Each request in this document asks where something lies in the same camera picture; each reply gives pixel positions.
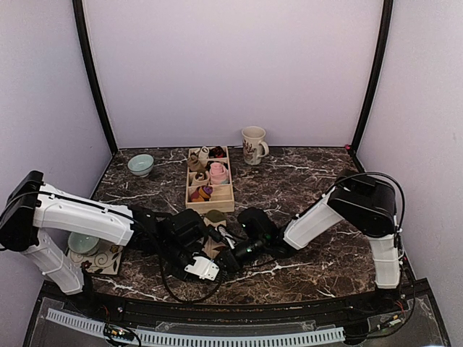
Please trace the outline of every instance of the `wooden compartment box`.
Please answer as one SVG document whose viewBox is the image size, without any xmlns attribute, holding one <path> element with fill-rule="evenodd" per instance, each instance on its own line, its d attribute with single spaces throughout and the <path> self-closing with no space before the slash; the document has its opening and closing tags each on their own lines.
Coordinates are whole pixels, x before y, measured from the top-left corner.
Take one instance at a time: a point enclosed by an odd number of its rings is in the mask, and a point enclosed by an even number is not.
<svg viewBox="0 0 463 347">
<path fill-rule="evenodd" d="M 197 187 L 191 187 L 194 172 L 187 171 L 187 192 L 185 195 L 185 206 L 191 208 L 200 214 L 206 214 L 210 210 L 219 210 L 221 212 L 234 212 L 234 195 L 233 195 L 233 183 L 232 183 L 232 167 L 230 166 L 229 149 L 222 147 L 225 150 L 226 158 L 209 158 L 208 162 L 219 162 L 226 163 L 229 167 L 229 184 L 212 185 L 213 191 L 211 199 L 205 202 L 191 202 L 190 195 L 197 189 Z M 197 153 L 200 148 L 190 148 L 188 151 L 188 158 L 193 154 Z"/>
</svg>

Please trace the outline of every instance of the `ceramic bowl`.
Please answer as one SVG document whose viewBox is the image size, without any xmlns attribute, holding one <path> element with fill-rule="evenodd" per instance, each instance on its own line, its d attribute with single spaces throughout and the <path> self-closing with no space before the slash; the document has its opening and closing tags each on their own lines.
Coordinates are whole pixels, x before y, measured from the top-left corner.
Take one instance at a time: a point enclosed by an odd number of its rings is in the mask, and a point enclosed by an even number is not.
<svg viewBox="0 0 463 347">
<path fill-rule="evenodd" d="M 90 256 L 94 255 L 98 251 L 98 243 L 100 239 L 98 237 L 71 233 L 67 239 L 67 246 L 74 253 Z"/>
<path fill-rule="evenodd" d="M 154 159 L 149 154 L 136 155 L 127 164 L 130 172 L 140 177 L 146 177 L 153 170 L 153 165 Z"/>
</svg>

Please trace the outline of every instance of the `mug handle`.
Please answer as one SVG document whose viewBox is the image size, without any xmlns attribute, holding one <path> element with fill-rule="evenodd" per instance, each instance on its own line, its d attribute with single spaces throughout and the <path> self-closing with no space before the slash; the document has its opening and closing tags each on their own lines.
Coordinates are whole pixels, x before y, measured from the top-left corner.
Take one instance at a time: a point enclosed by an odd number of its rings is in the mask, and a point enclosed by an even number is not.
<svg viewBox="0 0 463 347">
<path fill-rule="evenodd" d="M 267 142 L 259 141 L 258 145 L 261 145 L 263 147 L 263 154 L 259 154 L 258 158 L 263 158 L 263 157 L 265 157 L 266 155 L 268 155 L 270 153 L 270 150 L 268 149 Z"/>
</svg>

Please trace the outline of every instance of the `brown marble surface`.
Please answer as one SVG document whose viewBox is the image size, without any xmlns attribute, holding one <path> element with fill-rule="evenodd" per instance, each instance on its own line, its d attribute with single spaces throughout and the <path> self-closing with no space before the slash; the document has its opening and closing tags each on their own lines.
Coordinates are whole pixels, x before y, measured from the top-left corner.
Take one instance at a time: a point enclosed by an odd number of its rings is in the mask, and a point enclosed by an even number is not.
<svg viewBox="0 0 463 347">
<path fill-rule="evenodd" d="M 95 200 L 170 213 L 185 209 L 187 152 L 186 148 L 122 150 L 109 166 Z M 229 148 L 229 152 L 236 210 L 227 215 L 227 223 L 236 233 L 241 233 L 237 216 L 246 207 L 264 209 L 277 226 L 282 226 L 312 204 L 343 168 L 354 168 L 344 148 L 274 147 L 259 166 L 247 166 L 242 149 Z M 155 158 L 153 171 L 144 179 L 133 176 L 127 168 L 129 159 L 141 153 Z M 93 277 L 96 291 L 174 301 L 161 283 L 156 256 L 143 258 L 139 251 L 124 252 L 118 276 Z M 347 296 L 372 291 L 374 276 L 368 240 L 341 222 L 291 259 L 230 275 L 206 303 L 276 304 Z M 189 300 L 213 287 L 211 283 L 184 283 L 172 277 L 168 282 L 174 293 Z"/>
</svg>

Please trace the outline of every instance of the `lavender wall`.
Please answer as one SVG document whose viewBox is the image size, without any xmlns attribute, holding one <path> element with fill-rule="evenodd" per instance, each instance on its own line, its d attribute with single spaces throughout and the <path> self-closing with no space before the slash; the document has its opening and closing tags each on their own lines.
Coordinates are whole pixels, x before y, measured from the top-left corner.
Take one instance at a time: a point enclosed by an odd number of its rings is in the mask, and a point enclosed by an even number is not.
<svg viewBox="0 0 463 347">
<path fill-rule="evenodd" d="M 56 187 L 90 195 L 110 153 L 71 1 L 0 1 L 0 119 L 0 206 L 33 169 Z M 0 278 L 1 344 L 21 346 L 43 279 L 13 252 L 0 253 Z"/>
<path fill-rule="evenodd" d="M 85 1 L 120 147 L 350 142 L 381 0 Z"/>
<path fill-rule="evenodd" d="M 360 159 L 407 195 L 404 243 L 463 346 L 463 3 L 396 1 Z"/>
</svg>

